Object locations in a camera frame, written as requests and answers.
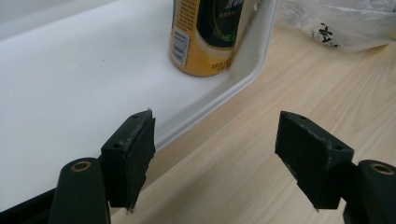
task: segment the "wooden surface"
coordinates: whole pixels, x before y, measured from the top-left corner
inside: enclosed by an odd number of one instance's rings
[[[274,153],[279,112],[309,117],[396,165],[396,44],[344,53],[275,26],[262,74],[155,155],[136,209],[113,223],[344,223],[317,212]]]

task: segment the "can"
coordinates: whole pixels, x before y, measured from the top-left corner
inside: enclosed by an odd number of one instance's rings
[[[214,76],[231,63],[244,0],[175,0],[169,53],[185,73]]]

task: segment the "wooden table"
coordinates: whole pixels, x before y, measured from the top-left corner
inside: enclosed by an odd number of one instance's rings
[[[274,153],[279,112],[309,117],[396,165],[396,44],[344,53],[276,25],[262,74],[155,155],[132,214],[113,223],[344,223],[317,212]]]

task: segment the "yellow can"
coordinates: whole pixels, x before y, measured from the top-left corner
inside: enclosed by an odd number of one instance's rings
[[[183,72],[220,73],[231,62],[244,0],[175,0],[169,53]]]

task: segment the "black plastic part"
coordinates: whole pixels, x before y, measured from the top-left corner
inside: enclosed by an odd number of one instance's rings
[[[129,117],[102,146],[106,192],[112,207],[133,209],[155,153],[151,110]]]
[[[110,223],[99,160],[83,158],[62,169],[49,215],[49,224],[61,223]]]
[[[55,189],[40,194],[0,213],[3,224],[46,224],[50,215]]]
[[[380,161],[361,161],[358,189],[370,223],[396,223],[396,168]]]
[[[282,111],[276,154],[317,209],[336,209],[340,185],[350,171],[353,149],[301,115]]]

